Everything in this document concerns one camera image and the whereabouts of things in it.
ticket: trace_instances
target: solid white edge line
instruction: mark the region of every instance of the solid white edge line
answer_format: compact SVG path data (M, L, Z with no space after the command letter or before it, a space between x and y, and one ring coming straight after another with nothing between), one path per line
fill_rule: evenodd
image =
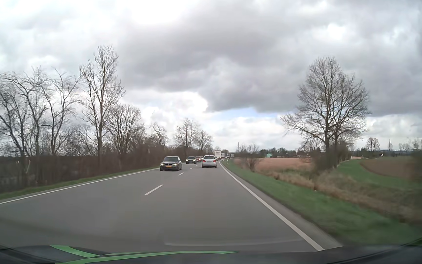
M250 190L247 186L245 186L243 183L241 183L236 177L234 177L224 166L221 166L227 174L229 174L234 180L236 180L240 185L242 185L243 188L245 188L249 193L251 193L258 201L260 201L264 206L266 206L268 209L270 209L273 214L275 214L279 219L281 219L286 225L288 225L290 228L292 228L296 233L301 236L307 243L309 243L311 246L314 247L317 251L324 250L317 242L315 242L312 238L310 238L306 233L304 233L301 229L299 229L297 226L295 226L293 223L291 223L288 219L286 219L282 214L280 214L278 211L276 211L273 207L271 207L269 204L266 203L266 201L263 201L262 198L260 198L258 195L256 195L252 190Z
M150 170L146 170L146 171L153 171L153 170L157 170L157 169L158 168L150 169ZM32 197L35 197L35 196L39 196L39 195L46 195L46 194L50 194L50 193L54 193L54 192L59 192L59 191L62 191L62 190L71 189L71 188L74 188L74 187L84 186L84 185L87 185L87 184L96 183L96 182L100 182L100 181L104 181L104 180L109 180L109 179L115 179L115 178L125 177L125 176L129 176L129 175L133 175L133 174L137 174L137 173L141 173L141 172L146 172L146 171L137 171L137 172L133 172L133 173L123 174L123 175L120 175L120 176L108 177L108 178L100 179L100 180L97 180L97 181L91 181L91 182L87 182L87 183L83 183L83 184L79 184L79 185L74 185L74 186L69 186L69 187L66 187L66 188L58 189L58 190L52 190L52 191L44 192L44 193L41 193L41 194L25 196L25 197L22 197L22 198L17 198L17 199L9 200L9 201L3 201L3 202L0 202L0 204L12 202L12 201L19 201L19 200L23 200L23 199L27 199L27 198L32 198Z
M150 193L154 192L155 190L157 190L157 189L161 188L162 186L164 186L164 185L163 185L163 184L161 184L161 185L157 186L156 188L154 188L154 189L150 190L149 192L147 192L145 195L148 195L148 194L150 194Z

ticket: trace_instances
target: road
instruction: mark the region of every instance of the road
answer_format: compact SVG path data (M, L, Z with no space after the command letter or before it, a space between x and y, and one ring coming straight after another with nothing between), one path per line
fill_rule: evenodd
M184 164L179 172L155 169L33 195L0 201L0 244L110 252L340 246L221 165Z

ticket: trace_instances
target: truck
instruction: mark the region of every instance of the truck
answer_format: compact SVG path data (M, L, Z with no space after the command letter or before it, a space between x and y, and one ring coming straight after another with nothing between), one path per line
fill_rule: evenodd
M215 151L214 151L214 156L215 156L217 159L220 159L220 158L221 158L221 151L220 151L220 150L215 150Z

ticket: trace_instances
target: car hood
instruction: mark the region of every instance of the car hood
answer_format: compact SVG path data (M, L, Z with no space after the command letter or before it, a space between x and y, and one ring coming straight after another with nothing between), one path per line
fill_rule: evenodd
M318 252L236 252L236 251L168 251L103 252L79 247L47 245L0 249L0 263L226 263L226 264L326 264L343 263L422 263L422 247L381 245L340 247Z

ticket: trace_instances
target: cloud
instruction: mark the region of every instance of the cloud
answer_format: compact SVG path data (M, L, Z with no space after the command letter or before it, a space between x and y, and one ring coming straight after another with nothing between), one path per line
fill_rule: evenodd
M0 0L0 70L76 74L102 44L117 50L123 101L146 123L173 131L190 116L220 147L238 138L298 146L277 116L295 108L320 56L370 91L376 122L366 135L385 144L420 133L404 124L422 121L422 0ZM221 118L238 109L254 117Z

